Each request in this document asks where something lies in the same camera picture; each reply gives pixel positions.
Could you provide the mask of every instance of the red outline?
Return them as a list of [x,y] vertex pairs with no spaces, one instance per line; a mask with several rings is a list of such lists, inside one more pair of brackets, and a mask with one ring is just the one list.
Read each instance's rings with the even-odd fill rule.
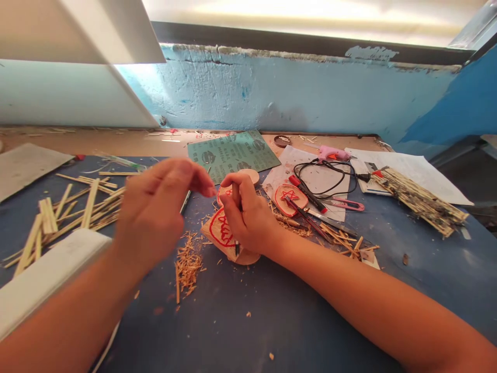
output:
[[219,243],[222,247],[226,247],[226,248],[228,248],[228,247],[235,247],[235,240],[233,239],[233,233],[231,234],[231,238],[232,238],[232,240],[233,240],[233,245],[226,245],[224,242],[219,241],[219,239],[218,239],[218,238],[214,235],[214,233],[212,232],[212,226],[214,225],[215,221],[218,219],[218,217],[217,217],[217,216],[218,216],[220,213],[224,213],[224,208],[220,208],[220,209],[219,209],[219,210],[218,210],[218,211],[214,214],[214,216],[212,217],[211,224],[209,225],[209,233],[211,234],[211,236],[212,236],[212,237],[213,237],[213,238],[214,238],[214,239],[215,239],[215,240],[216,240],[216,241],[217,241],[217,242],[218,242],[218,243]]
[[[304,208],[308,203],[309,203],[309,199],[307,198],[307,196],[304,194],[304,192],[302,192],[300,189],[298,189],[295,185],[291,185],[291,184],[281,184],[278,189],[276,189],[276,192],[274,192],[274,201],[276,202],[276,205],[278,206],[278,208],[280,209],[281,213],[285,216],[288,216],[286,215],[284,212],[283,212],[283,208],[281,207],[281,205],[278,203],[280,201],[280,199],[277,197],[278,196],[278,190],[280,190],[281,187],[292,187],[293,189],[296,189],[300,194],[302,194],[303,198],[301,199],[298,199],[296,200],[295,204],[297,206],[299,206],[300,208]],[[294,217],[295,215],[297,214],[297,212],[295,211],[293,215],[290,215],[290,217]]]

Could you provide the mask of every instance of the wood shavings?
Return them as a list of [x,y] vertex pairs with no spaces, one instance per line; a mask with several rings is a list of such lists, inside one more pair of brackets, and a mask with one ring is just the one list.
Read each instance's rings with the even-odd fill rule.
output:
[[178,256],[176,260],[177,276],[176,276],[176,292],[177,303],[179,303],[180,294],[185,290],[184,298],[188,297],[196,288],[197,273],[207,270],[202,269],[202,258],[197,253],[197,249],[193,245],[193,241],[197,233],[191,234],[186,232],[184,237],[187,241],[184,247],[178,248]]

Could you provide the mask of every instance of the peeling paint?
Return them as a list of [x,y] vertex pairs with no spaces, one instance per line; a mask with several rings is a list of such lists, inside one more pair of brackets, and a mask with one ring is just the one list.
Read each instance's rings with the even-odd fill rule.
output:
[[362,48],[360,46],[352,47],[345,52],[345,56],[352,59],[373,61],[390,61],[396,54],[399,54],[399,52],[386,49],[385,47]]

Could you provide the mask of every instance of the wooden carving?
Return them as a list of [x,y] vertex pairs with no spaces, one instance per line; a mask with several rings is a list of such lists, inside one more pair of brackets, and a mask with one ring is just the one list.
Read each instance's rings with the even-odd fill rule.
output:
[[250,265],[257,262],[259,254],[244,249],[240,246],[240,255],[235,254],[235,238],[229,228],[228,220],[224,214],[224,208],[219,209],[201,228],[201,232],[218,249],[226,254],[229,260],[241,265]]
[[274,202],[276,203],[278,210],[287,218],[295,216],[297,212],[288,205],[285,197],[289,197],[300,208],[304,208],[309,202],[307,196],[296,186],[281,184],[274,194]]

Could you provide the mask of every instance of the black cable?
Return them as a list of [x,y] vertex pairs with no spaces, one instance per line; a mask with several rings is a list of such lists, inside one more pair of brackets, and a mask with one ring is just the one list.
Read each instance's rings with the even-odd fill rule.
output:
[[[310,162],[306,162],[306,163],[299,163],[297,165],[294,166],[294,174],[295,176],[297,177],[297,179],[299,179],[299,181],[303,184],[303,186],[310,192],[312,193],[310,190],[309,190],[309,187],[307,186],[307,184],[305,183],[305,181],[302,180],[302,178],[300,177],[300,174],[302,173],[302,170],[308,166],[320,166],[320,167],[328,167],[336,172],[339,172],[342,174],[342,177],[340,178],[340,180],[334,185],[332,186],[331,188],[321,192],[321,193],[312,193],[314,196],[316,196],[317,199],[328,199],[334,195],[337,195],[337,194],[345,194],[345,193],[352,193],[356,188],[357,188],[357,177],[358,175],[356,174],[356,170],[354,169],[354,167],[348,163],[348,162],[339,162],[339,161],[332,161],[332,162],[328,162],[326,160],[324,160],[322,162],[322,164],[318,164],[319,162],[319,159],[316,158]],[[347,171],[344,171],[342,169],[339,169],[339,168],[336,168],[334,167],[334,165],[346,165],[346,166],[349,166],[350,167],[350,172],[347,172]],[[343,179],[345,178],[345,175],[350,175],[355,183],[354,183],[354,187],[352,189],[350,189],[348,192],[337,192],[337,193],[333,193],[333,194],[329,194],[329,195],[326,195],[324,197],[320,197],[320,195],[322,194],[325,194],[325,193],[328,193],[330,191],[332,191],[333,189],[335,189],[336,187],[338,187],[338,185],[340,185],[340,183],[343,181]]]

